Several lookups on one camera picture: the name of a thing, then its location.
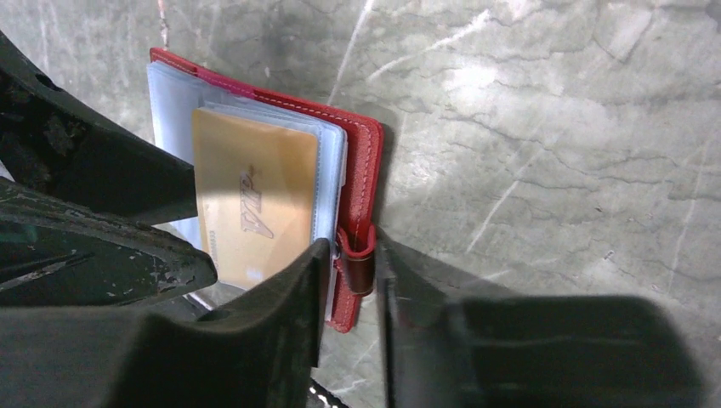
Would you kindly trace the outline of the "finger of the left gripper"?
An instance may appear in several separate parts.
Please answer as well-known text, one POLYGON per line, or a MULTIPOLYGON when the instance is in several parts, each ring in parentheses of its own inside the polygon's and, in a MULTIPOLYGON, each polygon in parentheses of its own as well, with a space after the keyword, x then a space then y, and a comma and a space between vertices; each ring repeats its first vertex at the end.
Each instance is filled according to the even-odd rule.
POLYGON ((145 224, 197 215, 193 167, 56 86, 1 37, 1 161, 13 179, 145 224))
POLYGON ((1 180, 1 305, 147 305, 211 286, 213 261, 149 225, 1 180))

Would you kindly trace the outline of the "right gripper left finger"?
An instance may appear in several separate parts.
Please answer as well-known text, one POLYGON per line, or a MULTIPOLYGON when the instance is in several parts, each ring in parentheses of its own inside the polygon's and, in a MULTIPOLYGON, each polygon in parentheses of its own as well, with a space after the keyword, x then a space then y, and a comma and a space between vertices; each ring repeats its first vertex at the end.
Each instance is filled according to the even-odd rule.
POLYGON ((330 245, 196 321, 139 307, 1 312, 4 407, 303 407, 330 245))

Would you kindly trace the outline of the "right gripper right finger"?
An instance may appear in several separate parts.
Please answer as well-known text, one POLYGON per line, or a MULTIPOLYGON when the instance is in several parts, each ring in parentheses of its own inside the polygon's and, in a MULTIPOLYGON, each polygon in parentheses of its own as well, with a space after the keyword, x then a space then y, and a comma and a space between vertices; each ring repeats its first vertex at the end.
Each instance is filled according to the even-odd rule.
POLYGON ((705 382, 656 303, 533 296, 378 232, 389 407, 700 407, 705 382))

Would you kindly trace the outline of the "red leather card holder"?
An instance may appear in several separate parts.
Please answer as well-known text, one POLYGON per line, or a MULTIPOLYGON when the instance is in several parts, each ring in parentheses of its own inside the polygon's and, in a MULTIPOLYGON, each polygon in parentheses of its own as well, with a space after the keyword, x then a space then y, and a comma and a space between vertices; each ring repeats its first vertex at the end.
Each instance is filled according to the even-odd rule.
POLYGON ((383 152, 381 124, 368 116, 240 82, 162 48, 151 48, 150 60, 161 61, 233 94, 326 120, 346 131, 349 152, 336 238, 340 259, 334 262, 337 283, 332 313, 326 322, 337 332, 350 332, 356 324, 361 299, 372 292, 374 282, 377 235, 372 213, 383 152))

